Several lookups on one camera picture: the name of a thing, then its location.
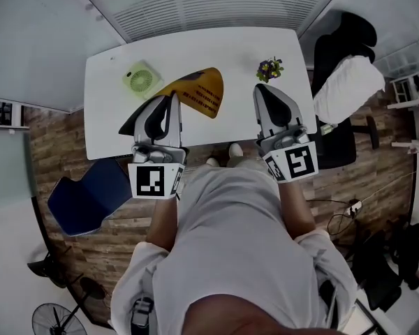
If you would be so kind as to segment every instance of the white cushion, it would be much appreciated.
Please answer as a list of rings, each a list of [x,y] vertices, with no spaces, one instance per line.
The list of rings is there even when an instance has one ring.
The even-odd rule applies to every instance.
[[[339,124],[384,88],[383,75],[367,57],[346,57],[316,94],[315,114],[324,123]]]

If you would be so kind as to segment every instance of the blue chair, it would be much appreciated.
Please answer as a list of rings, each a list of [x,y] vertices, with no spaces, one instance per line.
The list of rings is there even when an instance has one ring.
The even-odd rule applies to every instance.
[[[115,159],[96,161],[80,181],[62,177],[51,192],[48,208],[68,236],[101,228],[132,197],[131,184]]]

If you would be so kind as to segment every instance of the white shoe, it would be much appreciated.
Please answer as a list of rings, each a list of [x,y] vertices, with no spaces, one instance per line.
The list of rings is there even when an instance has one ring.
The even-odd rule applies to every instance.
[[[221,166],[215,158],[209,158],[206,164],[211,165],[213,168],[219,168]]]
[[[244,152],[242,151],[242,148],[240,147],[240,145],[234,142],[230,145],[230,149],[228,150],[228,155],[230,156],[230,158],[233,158],[235,156],[244,156]]]

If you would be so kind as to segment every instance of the power strip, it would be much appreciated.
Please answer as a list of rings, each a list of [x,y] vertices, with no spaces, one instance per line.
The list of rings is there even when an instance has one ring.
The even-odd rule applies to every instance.
[[[354,202],[350,207],[348,207],[346,209],[346,211],[344,212],[345,215],[350,216],[351,215],[351,211],[354,212],[354,214],[356,215],[357,212],[362,208],[362,202],[358,201],[358,200],[351,200],[350,203]]]

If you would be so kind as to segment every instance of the green fan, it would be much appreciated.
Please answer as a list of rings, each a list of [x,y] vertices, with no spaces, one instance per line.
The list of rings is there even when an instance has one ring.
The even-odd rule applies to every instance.
[[[149,99],[161,87],[160,75],[146,62],[134,64],[123,77],[123,82],[138,97]]]

